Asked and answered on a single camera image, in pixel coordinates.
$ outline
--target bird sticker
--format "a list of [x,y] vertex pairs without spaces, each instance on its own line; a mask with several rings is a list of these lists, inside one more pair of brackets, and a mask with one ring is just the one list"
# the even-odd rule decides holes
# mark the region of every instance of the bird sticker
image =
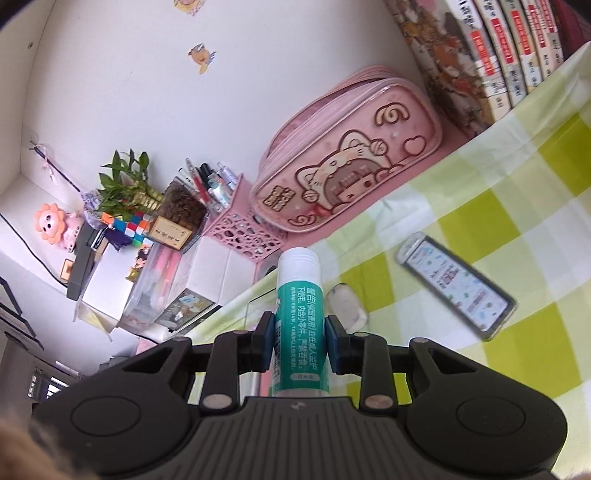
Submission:
[[186,14],[196,15],[205,0],[174,0],[174,6]]
[[203,75],[209,68],[209,64],[215,58],[216,53],[214,51],[210,52],[202,43],[200,43],[191,49],[189,56],[197,65],[199,65],[199,75]]

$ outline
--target lion plush toy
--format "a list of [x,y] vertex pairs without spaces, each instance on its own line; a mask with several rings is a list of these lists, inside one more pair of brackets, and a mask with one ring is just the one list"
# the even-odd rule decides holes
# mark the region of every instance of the lion plush toy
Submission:
[[69,252],[74,251],[81,227],[82,219],[77,213],[66,213],[55,203],[44,203],[35,214],[35,230],[41,232],[41,238]]

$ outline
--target purple tassel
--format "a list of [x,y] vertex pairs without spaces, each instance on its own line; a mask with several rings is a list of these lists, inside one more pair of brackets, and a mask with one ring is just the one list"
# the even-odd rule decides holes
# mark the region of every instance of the purple tassel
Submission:
[[115,247],[117,251],[121,249],[121,247],[125,247],[126,245],[130,245],[133,242],[132,238],[129,238],[123,232],[118,230],[108,228],[105,232],[105,238],[107,241]]

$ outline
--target window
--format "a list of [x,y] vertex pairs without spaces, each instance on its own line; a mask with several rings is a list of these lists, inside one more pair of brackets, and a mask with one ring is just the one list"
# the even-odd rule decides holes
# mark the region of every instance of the window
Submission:
[[43,401],[67,387],[68,385],[58,378],[50,377],[35,369],[28,396],[35,401]]

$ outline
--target metal screw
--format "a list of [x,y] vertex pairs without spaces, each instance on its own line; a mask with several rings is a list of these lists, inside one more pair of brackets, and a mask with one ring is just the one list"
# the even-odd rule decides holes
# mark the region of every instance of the metal screw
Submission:
[[223,393],[214,393],[205,397],[203,405],[212,410],[221,410],[232,405],[232,399]]
[[373,410],[386,410],[392,405],[394,400],[387,395],[370,395],[365,399],[365,406]]

